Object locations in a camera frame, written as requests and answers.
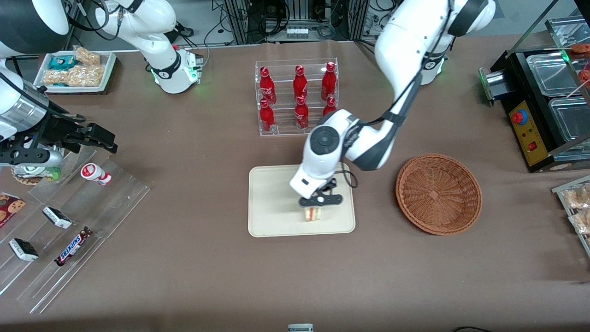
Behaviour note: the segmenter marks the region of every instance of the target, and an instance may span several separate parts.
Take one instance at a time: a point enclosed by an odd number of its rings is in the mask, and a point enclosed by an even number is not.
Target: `red bottle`
[[[336,73],[334,69],[336,65],[334,62],[328,62],[326,65],[326,72],[322,78],[322,100],[326,100],[329,96],[333,96],[336,91]]]
[[[270,108],[266,99],[260,101],[260,121],[262,121],[262,129],[264,131],[274,132],[277,130],[277,125],[274,123],[273,109]]]
[[[336,98],[333,96],[329,96],[328,100],[326,100],[326,107],[324,107],[324,113],[322,116],[326,116],[326,114],[330,112],[334,112],[336,110]]]
[[[293,97],[307,97],[307,78],[303,74],[303,66],[297,65],[295,67],[295,79],[293,80]]]
[[[268,67],[260,68],[260,75],[262,76],[260,79],[260,91],[262,92],[262,97],[266,98],[271,104],[276,104],[277,92],[274,90],[274,81],[269,75]]]
[[[297,97],[295,105],[295,126],[299,129],[305,129],[309,125],[309,108],[305,105],[307,97],[301,95]]]

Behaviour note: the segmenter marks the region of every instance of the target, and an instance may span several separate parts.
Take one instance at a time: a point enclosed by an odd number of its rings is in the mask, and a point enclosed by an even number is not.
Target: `table surface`
[[[214,49],[199,86],[167,95],[139,53],[118,54],[111,94],[51,98],[116,133],[111,159],[152,190],[43,314],[0,298],[0,330],[588,331],[589,260],[550,192],[588,172],[528,174],[477,75],[517,38],[456,42],[389,161],[351,167],[352,233],[268,239],[248,234],[248,173],[298,164],[305,137],[259,137],[255,61],[337,57],[340,107],[368,121],[392,99],[372,56],[336,42]],[[429,152],[481,185],[483,211],[465,233],[428,235],[397,205],[399,169]],[[0,175],[3,190],[28,190]]]

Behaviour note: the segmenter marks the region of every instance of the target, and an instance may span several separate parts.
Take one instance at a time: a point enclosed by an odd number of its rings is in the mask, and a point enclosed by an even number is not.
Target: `yellow control panel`
[[[508,113],[514,132],[520,142],[520,148],[525,153],[529,166],[547,158],[547,149],[541,140],[537,126],[530,115],[526,102],[520,103]]]

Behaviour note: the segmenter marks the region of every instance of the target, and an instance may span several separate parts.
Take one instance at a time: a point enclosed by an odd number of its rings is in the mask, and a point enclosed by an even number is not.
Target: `white plate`
[[[45,85],[47,86],[47,92],[50,93],[92,93],[104,91],[107,87],[107,83],[109,82],[109,77],[113,71],[117,56],[113,52],[93,52],[100,55],[100,64],[104,65],[103,79],[100,81],[99,86],[50,86],[43,84],[43,76],[45,76],[45,70],[49,67],[49,62],[51,59],[54,56],[72,56],[74,55],[74,51],[59,51],[57,53],[46,54],[43,62],[41,63],[41,68],[35,77],[33,85],[36,87]]]
[[[248,231],[254,237],[350,233],[355,229],[352,189],[343,174],[336,174],[334,194],[342,203],[322,207],[322,217],[305,221],[300,196],[289,186],[299,165],[254,167],[250,171]]]

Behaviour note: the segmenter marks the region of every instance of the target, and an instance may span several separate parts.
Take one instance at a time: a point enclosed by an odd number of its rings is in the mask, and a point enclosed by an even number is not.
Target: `beige tray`
[[[305,221],[300,196],[289,186],[299,165],[254,167],[250,171],[248,231],[254,237],[350,233],[355,229],[352,189],[343,174],[334,177],[342,203],[322,207],[322,218]]]

